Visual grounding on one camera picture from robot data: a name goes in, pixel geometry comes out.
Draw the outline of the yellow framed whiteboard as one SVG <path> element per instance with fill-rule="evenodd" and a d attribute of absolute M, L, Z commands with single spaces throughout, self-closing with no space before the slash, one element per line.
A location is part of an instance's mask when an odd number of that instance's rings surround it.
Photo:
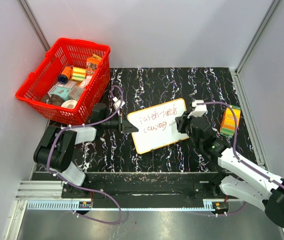
<path fill-rule="evenodd" d="M 127 120 L 139 130 L 132 133 L 136 152 L 141 155 L 188 139 L 187 134 L 177 131 L 176 124 L 169 125 L 184 111 L 185 101 L 178 98 L 129 113 Z"/>

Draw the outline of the orange sponge pack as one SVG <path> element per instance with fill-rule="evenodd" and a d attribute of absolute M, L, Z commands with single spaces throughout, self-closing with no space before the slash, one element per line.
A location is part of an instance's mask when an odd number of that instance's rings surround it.
<path fill-rule="evenodd" d="M 233 109 L 236 116 L 237 126 L 239 126 L 241 108 L 234 105 L 230 105 L 230 108 Z M 235 134 L 235 120 L 232 111 L 229 108 L 226 108 L 224 111 L 219 132 L 225 137 L 232 137 Z"/>

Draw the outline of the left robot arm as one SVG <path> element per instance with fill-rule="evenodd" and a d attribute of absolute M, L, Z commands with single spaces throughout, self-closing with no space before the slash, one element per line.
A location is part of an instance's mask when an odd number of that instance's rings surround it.
<path fill-rule="evenodd" d="M 72 162 L 74 147 L 81 143 L 93 142 L 105 129 L 118 130 L 122 134 L 139 131 L 127 120 L 123 112 L 118 111 L 110 116 L 104 103 L 94 105 L 89 119 L 89 124 L 47 127 L 33 155 L 35 163 L 73 184 L 72 191 L 80 198 L 89 194 L 90 186 L 86 175 Z"/>

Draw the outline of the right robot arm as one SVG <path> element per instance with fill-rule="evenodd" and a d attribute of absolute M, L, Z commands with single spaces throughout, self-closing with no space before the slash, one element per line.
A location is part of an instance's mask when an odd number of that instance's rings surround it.
<path fill-rule="evenodd" d="M 219 167 L 231 172 L 209 186 L 215 198 L 236 197 L 260 210 L 277 226 L 284 228 L 284 178 L 273 174 L 234 151 L 219 139 L 203 117 L 184 112 L 175 118 L 177 131 L 187 134 L 195 148 Z"/>

